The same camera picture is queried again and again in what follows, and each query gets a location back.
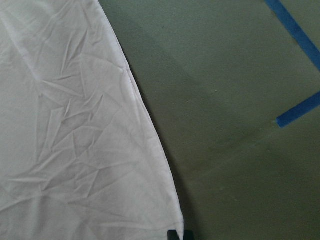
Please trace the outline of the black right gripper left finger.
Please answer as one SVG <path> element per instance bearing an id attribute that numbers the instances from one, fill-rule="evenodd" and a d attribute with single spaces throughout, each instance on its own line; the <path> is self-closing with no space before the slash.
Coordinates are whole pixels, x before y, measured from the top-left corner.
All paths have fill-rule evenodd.
<path id="1" fill-rule="evenodd" d="M 168 240 L 180 240 L 179 234 L 176 230 L 168 230 L 167 231 L 167 239 Z"/>

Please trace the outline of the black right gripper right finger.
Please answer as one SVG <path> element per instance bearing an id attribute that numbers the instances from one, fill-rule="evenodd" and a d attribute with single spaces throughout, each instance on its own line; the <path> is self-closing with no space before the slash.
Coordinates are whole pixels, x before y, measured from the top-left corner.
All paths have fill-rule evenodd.
<path id="1" fill-rule="evenodd" d="M 184 230 L 183 240 L 194 240 L 194 233 L 192 230 Z"/>

